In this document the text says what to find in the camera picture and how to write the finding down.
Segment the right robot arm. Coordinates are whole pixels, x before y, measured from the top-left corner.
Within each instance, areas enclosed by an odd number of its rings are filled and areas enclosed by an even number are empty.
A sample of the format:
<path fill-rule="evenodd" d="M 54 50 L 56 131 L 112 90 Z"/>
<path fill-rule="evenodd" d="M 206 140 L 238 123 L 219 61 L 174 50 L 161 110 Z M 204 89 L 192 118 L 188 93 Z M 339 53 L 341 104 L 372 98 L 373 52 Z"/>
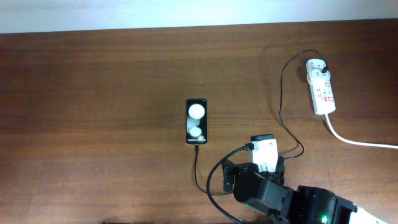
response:
<path fill-rule="evenodd" d="M 248 162 L 222 163 L 224 190 L 274 223 L 386 224 L 352 201 L 318 187 L 284 185 L 285 158 L 279 156 L 275 171 L 260 171 Z"/>

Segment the black Samsung flip phone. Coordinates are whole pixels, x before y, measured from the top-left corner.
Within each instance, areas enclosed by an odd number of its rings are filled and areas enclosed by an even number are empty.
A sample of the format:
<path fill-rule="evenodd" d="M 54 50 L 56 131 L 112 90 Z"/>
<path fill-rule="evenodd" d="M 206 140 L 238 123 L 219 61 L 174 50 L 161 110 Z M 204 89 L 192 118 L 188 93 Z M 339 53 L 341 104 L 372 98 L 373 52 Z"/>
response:
<path fill-rule="evenodd" d="M 205 99 L 186 101 L 186 137 L 189 145 L 201 145 L 208 142 L 208 111 Z"/>

